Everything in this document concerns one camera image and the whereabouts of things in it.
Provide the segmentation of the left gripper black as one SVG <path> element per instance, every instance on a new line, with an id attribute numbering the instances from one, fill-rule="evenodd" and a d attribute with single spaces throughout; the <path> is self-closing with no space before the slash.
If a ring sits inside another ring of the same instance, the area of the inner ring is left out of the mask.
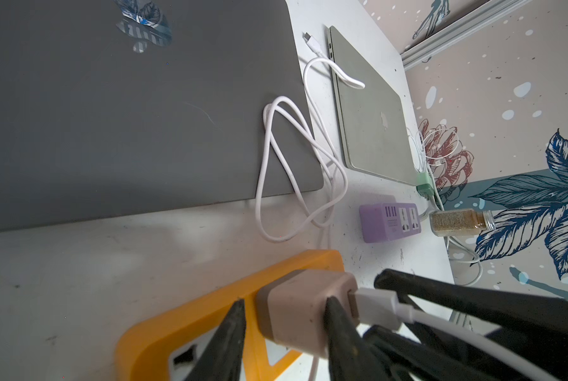
<path id="1" fill-rule="evenodd" d="M 362 290 L 362 322 L 501 380 L 568 380 L 568 300 L 446 284 L 395 270 Z"/>

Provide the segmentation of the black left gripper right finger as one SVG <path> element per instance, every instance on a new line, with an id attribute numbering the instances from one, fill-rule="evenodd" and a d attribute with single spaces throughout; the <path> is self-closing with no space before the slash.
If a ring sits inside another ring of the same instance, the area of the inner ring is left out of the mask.
<path id="1" fill-rule="evenodd" d="M 334 296 L 326 300 L 324 328 L 330 380 L 390 380 Z"/>

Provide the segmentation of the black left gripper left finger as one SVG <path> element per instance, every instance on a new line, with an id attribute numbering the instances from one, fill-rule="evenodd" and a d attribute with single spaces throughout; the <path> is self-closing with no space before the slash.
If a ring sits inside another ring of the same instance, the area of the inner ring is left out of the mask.
<path id="1" fill-rule="evenodd" d="M 247 328 L 243 299 L 233 303 L 190 374 L 190 380 L 240 380 Z"/>

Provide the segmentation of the green USB charger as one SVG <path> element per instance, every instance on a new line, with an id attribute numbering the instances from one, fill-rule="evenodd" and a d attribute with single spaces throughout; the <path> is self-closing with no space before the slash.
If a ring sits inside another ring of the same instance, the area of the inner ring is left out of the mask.
<path id="1" fill-rule="evenodd" d="M 418 174 L 416 190 L 419 195 L 426 199 L 431 199 L 435 196 L 435 187 L 433 178 L 428 170 Z"/>

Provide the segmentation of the pink USB charger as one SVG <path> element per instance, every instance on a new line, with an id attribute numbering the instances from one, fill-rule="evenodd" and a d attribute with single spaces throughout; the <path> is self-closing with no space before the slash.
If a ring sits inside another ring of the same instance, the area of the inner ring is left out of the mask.
<path id="1" fill-rule="evenodd" d="M 358 289 L 348 272 L 295 270 L 262 287 L 255 295 L 260 333 L 269 341 L 326 358 L 328 337 L 324 328 L 327 299 L 337 298 L 351 316 L 349 294 Z"/>

